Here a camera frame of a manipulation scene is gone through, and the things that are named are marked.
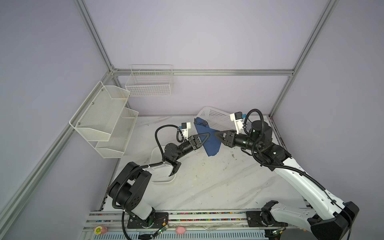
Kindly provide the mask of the pink green toy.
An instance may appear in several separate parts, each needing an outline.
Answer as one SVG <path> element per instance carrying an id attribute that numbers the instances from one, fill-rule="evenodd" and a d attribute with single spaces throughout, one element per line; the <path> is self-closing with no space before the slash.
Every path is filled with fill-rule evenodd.
<path id="1" fill-rule="evenodd" d="M 94 234 L 95 235 L 104 235 L 107 232 L 108 232 L 108 228 L 106 226 L 103 226 L 103 225 L 99 225 L 99 226 L 94 228 Z"/>

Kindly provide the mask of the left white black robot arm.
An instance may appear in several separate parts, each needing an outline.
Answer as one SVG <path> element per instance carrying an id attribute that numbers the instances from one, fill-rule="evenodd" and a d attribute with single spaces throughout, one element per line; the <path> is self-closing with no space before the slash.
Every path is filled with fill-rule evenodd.
<path id="1" fill-rule="evenodd" d="M 203 147 L 209 138 L 209 133 L 197 134 L 180 145 L 169 143 L 164 148 L 160 147 L 162 160 L 158 163 L 140 166 L 135 162 L 129 162 L 108 188 L 112 207 L 129 214 L 130 220 L 137 221 L 139 226 L 152 227 L 156 222 L 156 210 L 143 200 L 152 178 L 149 168 L 169 166 L 172 168 L 169 176 L 173 176 L 181 166 L 179 159 Z"/>

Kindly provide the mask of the blue paper napkin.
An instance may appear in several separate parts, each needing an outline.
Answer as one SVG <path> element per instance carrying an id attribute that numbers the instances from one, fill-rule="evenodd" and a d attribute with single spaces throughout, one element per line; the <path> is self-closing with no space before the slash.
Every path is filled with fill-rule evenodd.
<path id="1" fill-rule="evenodd" d="M 217 139 L 214 135 L 217 130 L 212 129 L 206 120 L 199 117 L 194 119 L 194 125 L 198 134 L 210 134 L 209 138 L 203 144 L 203 146 L 209 157 L 215 156 L 219 152 L 221 147 L 220 140 Z"/>

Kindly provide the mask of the white two-tier mesh shelf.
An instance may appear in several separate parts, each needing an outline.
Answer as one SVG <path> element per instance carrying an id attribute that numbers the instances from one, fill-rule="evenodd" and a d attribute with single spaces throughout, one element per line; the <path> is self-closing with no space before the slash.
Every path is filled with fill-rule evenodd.
<path id="1" fill-rule="evenodd" d="M 127 108 L 130 92 L 99 83 L 69 125 L 104 159 L 120 159 L 131 139 L 139 112 Z"/>

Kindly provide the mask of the aluminium frame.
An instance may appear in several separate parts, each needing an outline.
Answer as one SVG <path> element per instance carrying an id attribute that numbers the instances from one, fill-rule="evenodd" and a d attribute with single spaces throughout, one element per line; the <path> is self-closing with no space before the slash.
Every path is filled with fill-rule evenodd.
<path id="1" fill-rule="evenodd" d="M 295 68 L 327 1 L 1 1 L 1 209 L 102 76 Z"/>

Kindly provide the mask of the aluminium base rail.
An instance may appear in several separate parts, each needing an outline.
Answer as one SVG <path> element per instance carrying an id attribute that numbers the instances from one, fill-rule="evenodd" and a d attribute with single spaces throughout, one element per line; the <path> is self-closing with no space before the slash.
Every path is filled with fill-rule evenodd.
<path id="1" fill-rule="evenodd" d="M 288 222 L 264 226 L 260 209 L 158 211 L 155 220 L 152 227 L 143 228 L 121 211 L 91 212 L 80 239 L 137 240 L 165 227 L 157 240 L 278 240 L 284 230 L 296 229 Z M 106 226 L 108 232 L 95 235 L 94 228 L 99 225 Z M 186 228 L 185 234 L 176 234 L 175 229 L 179 226 Z"/>

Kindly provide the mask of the white perforated plastic basket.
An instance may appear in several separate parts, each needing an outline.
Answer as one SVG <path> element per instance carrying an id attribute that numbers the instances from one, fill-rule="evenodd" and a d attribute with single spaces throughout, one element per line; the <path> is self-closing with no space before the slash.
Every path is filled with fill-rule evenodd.
<path id="1" fill-rule="evenodd" d="M 230 120 L 230 114 L 213 107 L 204 107 L 197 117 L 206 120 L 214 130 L 236 130 L 235 124 Z"/>

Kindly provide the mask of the white rectangular plastic tray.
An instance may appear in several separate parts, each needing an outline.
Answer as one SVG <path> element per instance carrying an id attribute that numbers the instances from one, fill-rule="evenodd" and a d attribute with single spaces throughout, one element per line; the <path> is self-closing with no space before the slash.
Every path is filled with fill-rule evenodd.
<path id="1" fill-rule="evenodd" d="M 162 155 L 159 147 L 155 147 L 151 154 L 150 164 L 156 164 L 161 161 Z M 152 174 L 150 182 L 152 184 L 168 184 L 176 179 L 177 174 L 171 175 L 173 166 L 164 162 L 162 165 L 150 167 L 149 172 Z"/>

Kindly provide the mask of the pink round toy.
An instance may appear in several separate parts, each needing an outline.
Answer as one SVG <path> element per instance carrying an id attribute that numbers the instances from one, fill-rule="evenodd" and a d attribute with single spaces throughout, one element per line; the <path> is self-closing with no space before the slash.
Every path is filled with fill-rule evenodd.
<path id="1" fill-rule="evenodd" d="M 179 226 L 175 229 L 175 232 L 177 235 L 183 235 L 186 233 L 186 228 Z"/>

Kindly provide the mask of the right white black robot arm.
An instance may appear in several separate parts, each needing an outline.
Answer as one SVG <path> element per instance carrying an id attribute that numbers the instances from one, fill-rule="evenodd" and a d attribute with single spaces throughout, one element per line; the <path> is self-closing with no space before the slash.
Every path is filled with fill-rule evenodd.
<path id="1" fill-rule="evenodd" d="M 318 240 L 350 237 L 359 207 L 336 197 L 305 172 L 287 150 L 273 143 L 272 128 L 265 121 L 252 122 L 251 129 L 245 134 L 227 130 L 215 132 L 214 135 L 223 145 L 239 147 L 262 167 L 275 172 L 312 207 L 305 210 L 271 200 L 262 207 L 260 213 L 264 226 L 286 223 L 310 231 Z"/>

